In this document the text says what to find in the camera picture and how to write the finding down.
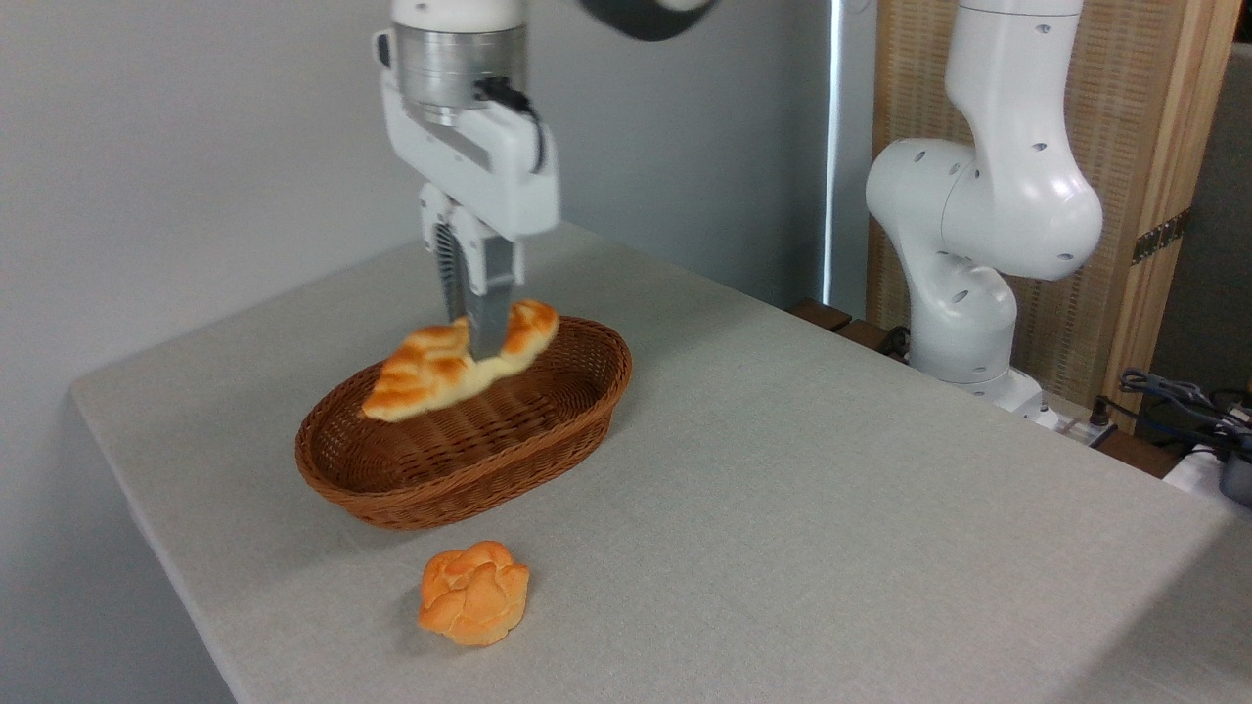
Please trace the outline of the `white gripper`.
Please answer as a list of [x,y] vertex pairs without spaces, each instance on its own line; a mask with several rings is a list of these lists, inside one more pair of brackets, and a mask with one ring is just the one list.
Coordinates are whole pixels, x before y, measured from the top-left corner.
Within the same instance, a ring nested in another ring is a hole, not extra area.
[[386,28],[373,38],[394,154],[424,177],[421,227],[449,322],[478,361],[505,347],[517,246],[558,225],[558,149],[520,110],[527,33]]

